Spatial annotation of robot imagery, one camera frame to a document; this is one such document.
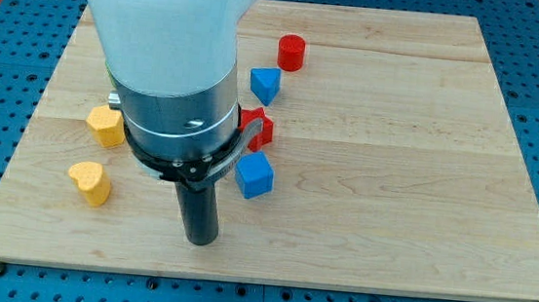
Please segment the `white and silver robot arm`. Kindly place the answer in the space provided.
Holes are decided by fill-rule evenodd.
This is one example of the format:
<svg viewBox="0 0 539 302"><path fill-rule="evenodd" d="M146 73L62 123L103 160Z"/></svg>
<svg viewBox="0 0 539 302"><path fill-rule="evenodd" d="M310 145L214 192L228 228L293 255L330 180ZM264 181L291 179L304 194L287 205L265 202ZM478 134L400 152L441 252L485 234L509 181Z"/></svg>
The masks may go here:
<svg viewBox="0 0 539 302"><path fill-rule="evenodd" d="M135 156L199 181L238 137L237 27L256 0L87 0Z"/></svg>

